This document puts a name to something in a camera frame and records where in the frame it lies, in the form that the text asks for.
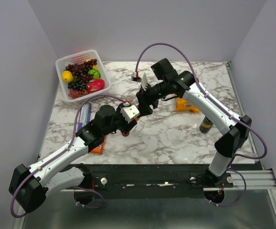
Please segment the clear milk bottle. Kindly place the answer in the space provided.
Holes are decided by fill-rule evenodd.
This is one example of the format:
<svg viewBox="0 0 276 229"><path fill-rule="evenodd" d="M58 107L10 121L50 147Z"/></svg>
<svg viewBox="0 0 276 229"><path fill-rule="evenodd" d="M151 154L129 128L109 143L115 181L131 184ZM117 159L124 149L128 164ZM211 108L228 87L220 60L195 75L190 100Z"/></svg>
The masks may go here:
<svg viewBox="0 0 276 229"><path fill-rule="evenodd" d="M132 95L127 95L126 96L126 101L133 102L134 97Z"/></svg>

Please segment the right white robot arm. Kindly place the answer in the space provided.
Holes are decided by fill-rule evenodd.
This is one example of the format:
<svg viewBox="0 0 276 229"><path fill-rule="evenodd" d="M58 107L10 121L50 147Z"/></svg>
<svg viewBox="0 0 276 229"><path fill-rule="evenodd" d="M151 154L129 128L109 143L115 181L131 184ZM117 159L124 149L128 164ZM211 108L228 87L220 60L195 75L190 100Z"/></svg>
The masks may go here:
<svg viewBox="0 0 276 229"><path fill-rule="evenodd" d="M146 77L142 78L140 90L136 94L140 116L152 114L153 109L158 107L159 99L170 94L175 94L196 106L222 134L214 144L216 154L203 176L207 185L217 186L222 182L222 176L236 151L248 139L251 118L228 111L210 93L202 92L202 84L195 81L191 72L177 73L168 59L160 60L151 68L160 82L150 86Z"/></svg>

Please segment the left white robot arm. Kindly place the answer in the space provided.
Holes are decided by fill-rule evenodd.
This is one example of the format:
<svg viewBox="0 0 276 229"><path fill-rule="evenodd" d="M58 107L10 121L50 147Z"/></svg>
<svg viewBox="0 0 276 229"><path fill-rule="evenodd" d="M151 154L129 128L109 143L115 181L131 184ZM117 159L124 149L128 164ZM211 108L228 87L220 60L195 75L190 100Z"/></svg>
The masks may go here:
<svg viewBox="0 0 276 229"><path fill-rule="evenodd" d="M117 109L101 106L94 119L59 150L28 167L21 164L14 169L9 187L11 203L18 202L26 213L31 213L55 192L75 186L87 188L91 183L89 174L77 167L63 169L101 145L106 135L116 131L128 134L139 115L138 108L130 103L121 103Z"/></svg>

